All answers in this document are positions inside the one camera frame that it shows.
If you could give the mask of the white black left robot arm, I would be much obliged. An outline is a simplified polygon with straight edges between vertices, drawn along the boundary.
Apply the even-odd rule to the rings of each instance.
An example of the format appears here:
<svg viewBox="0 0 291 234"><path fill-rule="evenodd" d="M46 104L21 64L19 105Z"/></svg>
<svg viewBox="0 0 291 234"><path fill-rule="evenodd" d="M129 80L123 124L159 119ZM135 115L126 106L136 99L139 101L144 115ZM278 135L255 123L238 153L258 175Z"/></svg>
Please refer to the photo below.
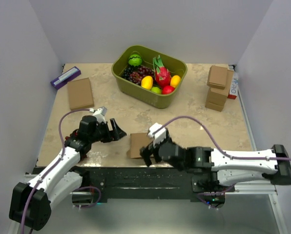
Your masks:
<svg viewBox="0 0 291 234"><path fill-rule="evenodd" d="M91 189L86 174L71 169L86 157L95 142L109 143L126 136L111 119L111 128L103 117L84 116L78 129L62 138L62 149L55 159L27 183L19 182L12 191L9 218L20 224L21 231L42 229L52 209L72 191Z"/></svg>

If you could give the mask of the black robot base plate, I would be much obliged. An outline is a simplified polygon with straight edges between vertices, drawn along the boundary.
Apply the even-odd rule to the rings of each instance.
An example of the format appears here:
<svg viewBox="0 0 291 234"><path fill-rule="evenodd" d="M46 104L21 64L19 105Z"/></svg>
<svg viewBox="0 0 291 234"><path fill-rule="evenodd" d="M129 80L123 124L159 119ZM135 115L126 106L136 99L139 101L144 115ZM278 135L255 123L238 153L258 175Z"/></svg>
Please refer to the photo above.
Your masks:
<svg viewBox="0 0 291 234"><path fill-rule="evenodd" d="M110 199L159 199L203 202L220 208L225 193L234 186L222 186L216 173L190 174L168 167L77 167L73 172L83 176L81 187L73 192L74 205Z"/></svg>

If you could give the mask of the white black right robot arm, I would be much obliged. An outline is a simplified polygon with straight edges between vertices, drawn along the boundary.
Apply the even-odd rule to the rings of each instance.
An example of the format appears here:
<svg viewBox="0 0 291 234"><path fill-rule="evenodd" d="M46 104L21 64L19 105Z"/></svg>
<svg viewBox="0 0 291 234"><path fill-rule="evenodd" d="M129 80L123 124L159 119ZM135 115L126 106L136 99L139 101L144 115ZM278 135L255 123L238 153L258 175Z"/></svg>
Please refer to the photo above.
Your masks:
<svg viewBox="0 0 291 234"><path fill-rule="evenodd" d="M253 180L268 180L273 185L291 185L291 164L283 145L274 144L262 151L223 151L210 147L183 148L170 137L140 149L146 166L166 162L178 171L207 175L203 182L211 191L223 186Z"/></svg>

